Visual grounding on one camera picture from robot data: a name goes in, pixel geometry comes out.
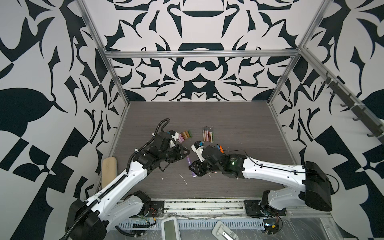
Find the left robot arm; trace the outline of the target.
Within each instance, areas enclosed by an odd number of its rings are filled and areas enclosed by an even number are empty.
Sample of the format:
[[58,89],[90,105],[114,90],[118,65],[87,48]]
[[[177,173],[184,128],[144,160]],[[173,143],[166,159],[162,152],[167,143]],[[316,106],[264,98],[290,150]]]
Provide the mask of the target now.
[[147,214],[151,199],[145,193],[137,191],[125,201],[123,197],[152,171],[163,172],[162,162],[170,165],[190,154],[177,143],[177,132],[164,130],[169,123],[168,118],[160,121],[152,138],[131,154],[126,169],[105,188],[85,201],[71,204],[64,240],[103,240],[125,219]]

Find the black coat hook rail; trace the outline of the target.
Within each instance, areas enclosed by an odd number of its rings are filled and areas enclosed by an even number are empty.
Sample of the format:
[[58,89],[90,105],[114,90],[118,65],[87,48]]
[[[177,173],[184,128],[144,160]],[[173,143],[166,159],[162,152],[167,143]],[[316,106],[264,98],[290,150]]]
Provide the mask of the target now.
[[322,82],[323,86],[331,89],[331,96],[337,96],[341,101],[341,107],[352,111],[355,115],[353,121],[362,122],[370,131],[368,138],[376,138],[384,145],[384,123],[364,104],[358,97],[349,90],[338,78],[326,72],[326,79]]

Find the white tablet device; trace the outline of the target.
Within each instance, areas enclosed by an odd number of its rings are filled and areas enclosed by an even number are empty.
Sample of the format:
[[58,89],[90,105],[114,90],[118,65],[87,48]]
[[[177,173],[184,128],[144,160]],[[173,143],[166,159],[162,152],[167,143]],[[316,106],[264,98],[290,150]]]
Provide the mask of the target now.
[[163,240],[181,240],[179,224],[176,217],[168,217],[161,221]]

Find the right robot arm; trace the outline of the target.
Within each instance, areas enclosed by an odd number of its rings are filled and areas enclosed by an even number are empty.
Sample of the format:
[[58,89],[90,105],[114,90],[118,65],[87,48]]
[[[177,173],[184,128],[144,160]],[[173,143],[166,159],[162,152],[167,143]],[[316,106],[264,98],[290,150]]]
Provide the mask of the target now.
[[221,150],[215,146],[192,145],[198,160],[189,165],[195,175],[202,177],[210,172],[221,172],[232,179],[257,179],[281,184],[283,189],[265,191],[260,202],[263,210],[282,211],[287,207],[306,205],[322,212],[330,212],[332,184],[330,175],[314,162],[304,165],[281,165],[242,155],[238,150]]

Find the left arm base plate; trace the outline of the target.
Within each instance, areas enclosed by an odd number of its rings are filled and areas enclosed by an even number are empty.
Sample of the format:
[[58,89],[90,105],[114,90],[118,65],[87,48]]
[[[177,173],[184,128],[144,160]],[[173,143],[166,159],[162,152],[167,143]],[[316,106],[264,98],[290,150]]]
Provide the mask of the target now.
[[149,210],[147,213],[147,217],[149,218],[158,218],[163,215],[165,207],[164,201],[151,201],[149,205]]

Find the small circuit board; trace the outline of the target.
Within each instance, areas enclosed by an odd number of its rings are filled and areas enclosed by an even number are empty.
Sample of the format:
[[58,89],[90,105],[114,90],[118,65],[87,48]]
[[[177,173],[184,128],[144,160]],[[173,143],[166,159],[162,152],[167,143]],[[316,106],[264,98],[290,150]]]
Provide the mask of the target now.
[[267,235],[275,235],[283,229],[284,222],[280,217],[263,219],[264,230]]

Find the white grey device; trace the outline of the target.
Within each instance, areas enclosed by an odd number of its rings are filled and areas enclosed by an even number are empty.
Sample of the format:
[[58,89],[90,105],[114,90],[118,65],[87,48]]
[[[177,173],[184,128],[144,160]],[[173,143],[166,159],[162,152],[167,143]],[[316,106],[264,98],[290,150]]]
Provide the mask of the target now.
[[238,235],[230,230],[223,222],[217,221],[212,230],[212,235],[217,240],[239,240]]

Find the beige sponge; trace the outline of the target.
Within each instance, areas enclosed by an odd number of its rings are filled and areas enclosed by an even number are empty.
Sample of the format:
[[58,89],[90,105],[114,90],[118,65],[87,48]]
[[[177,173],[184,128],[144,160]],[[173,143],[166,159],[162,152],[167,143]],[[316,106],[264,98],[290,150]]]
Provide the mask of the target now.
[[102,180],[101,187],[105,188],[118,175],[118,164],[115,157],[109,157],[102,161]]

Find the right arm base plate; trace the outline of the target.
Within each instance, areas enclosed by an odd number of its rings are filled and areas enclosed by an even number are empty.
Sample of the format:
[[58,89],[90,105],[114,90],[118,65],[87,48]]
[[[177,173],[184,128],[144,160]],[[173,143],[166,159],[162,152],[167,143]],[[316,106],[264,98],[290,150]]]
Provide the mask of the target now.
[[286,215],[286,208],[277,210],[269,205],[267,200],[245,200],[245,211],[248,217],[251,218],[272,218]]

